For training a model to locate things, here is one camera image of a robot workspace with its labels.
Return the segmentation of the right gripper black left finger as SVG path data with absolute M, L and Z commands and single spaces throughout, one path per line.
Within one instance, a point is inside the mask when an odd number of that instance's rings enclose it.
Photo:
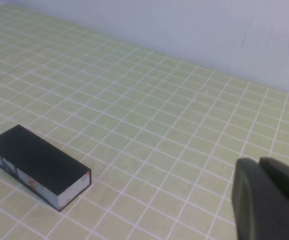
M 237 238 L 289 240 L 289 199 L 271 181 L 259 161 L 245 157 L 235 164 L 231 203 Z

